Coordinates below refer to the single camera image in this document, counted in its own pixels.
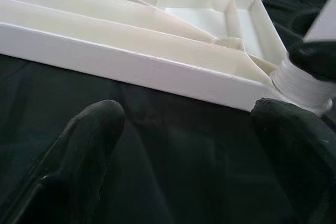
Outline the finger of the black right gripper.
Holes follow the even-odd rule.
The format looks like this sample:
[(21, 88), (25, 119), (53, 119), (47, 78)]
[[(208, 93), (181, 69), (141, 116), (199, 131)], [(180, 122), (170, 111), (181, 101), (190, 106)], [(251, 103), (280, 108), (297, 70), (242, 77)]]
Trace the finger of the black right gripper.
[(335, 81), (335, 40), (299, 41), (289, 50), (293, 65), (321, 81)]

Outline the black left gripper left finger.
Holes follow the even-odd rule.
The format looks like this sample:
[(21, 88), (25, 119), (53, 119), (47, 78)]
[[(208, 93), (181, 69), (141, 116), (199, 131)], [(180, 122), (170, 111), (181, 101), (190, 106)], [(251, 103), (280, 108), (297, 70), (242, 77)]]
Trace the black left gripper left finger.
[(12, 199), (10, 222), (89, 223), (124, 121), (114, 100), (72, 118)]

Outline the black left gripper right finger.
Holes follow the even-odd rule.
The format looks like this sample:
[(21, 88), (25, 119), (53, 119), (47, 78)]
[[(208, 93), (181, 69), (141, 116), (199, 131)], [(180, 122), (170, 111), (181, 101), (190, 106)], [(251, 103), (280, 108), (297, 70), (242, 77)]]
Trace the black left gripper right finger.
[(335, 223), (335, 132), (317, 115), (262, 98), (251, 113), (254, 131), (299, 223)]

